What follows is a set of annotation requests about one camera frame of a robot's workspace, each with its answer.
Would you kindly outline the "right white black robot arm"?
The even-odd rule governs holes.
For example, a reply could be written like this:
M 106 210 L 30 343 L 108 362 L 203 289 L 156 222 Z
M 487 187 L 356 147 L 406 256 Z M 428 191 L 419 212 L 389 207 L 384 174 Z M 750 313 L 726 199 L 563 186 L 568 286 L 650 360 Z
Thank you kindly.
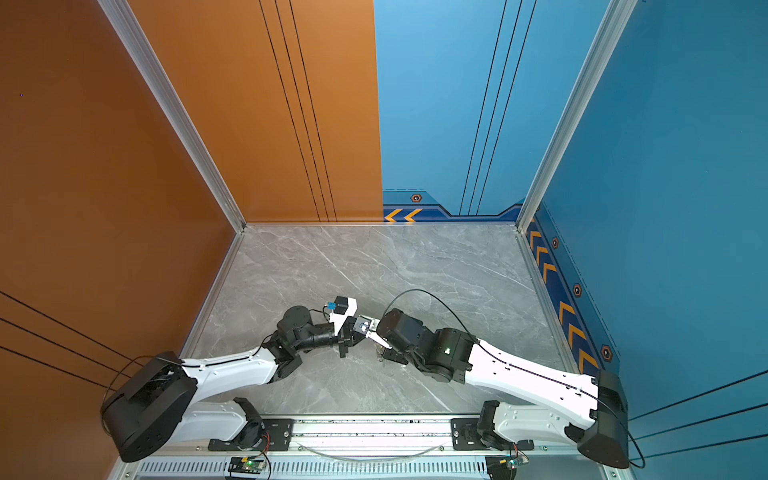
M 431 331 L 399 309 L 372 321 L 366 335 L 438 381 L 494 390 L 541 408 L 539 414 L 524 414 L 503 402 L 486 402 L 477 424 L 484 445 L 509 450 L 523 440 L 565 443 L 596 463 L 629 468 L 628 402 L 616 374 L 556 370 L 466 331 Z

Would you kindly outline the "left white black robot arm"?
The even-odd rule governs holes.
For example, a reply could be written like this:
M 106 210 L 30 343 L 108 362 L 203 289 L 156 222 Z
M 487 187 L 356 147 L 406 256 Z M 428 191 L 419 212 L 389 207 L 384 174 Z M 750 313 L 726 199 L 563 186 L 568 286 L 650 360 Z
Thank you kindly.
M 336 347 L 345 355 L 370 328 L 356 310 L 354 302 L 336 302 L 328 322 L 316 324 L 310 309 L 295 306 L 254 349 L 208 359 L 154 356 L 101 407 L 120 459 L 136 462 L 167 444 L 193 440 L 214 451 L 265 448 L 267 426 L 249 400 L 215 403 L 213 397 L 285 379 L 301 365 L 303 352 Z

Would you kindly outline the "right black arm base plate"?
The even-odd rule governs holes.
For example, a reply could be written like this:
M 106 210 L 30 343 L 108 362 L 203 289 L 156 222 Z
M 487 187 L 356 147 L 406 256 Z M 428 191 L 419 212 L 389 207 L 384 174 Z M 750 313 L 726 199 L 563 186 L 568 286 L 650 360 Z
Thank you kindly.
M 492 431 L 481 431 L 479 420 L 475 418 L 453 418 L 449 421 L 453 449 L 456 451 L 474 450 L 514 450 L 512 443 Z

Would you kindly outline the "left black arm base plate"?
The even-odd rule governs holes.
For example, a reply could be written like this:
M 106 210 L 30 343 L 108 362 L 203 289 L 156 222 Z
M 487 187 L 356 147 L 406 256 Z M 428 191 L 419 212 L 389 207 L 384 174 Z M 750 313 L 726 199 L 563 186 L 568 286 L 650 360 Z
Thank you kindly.
M 286 452 L 290 447 L 294 424 L 291 418 L 249 421 L 232 440 L 211 439 L 207 450 L 211 452 Z

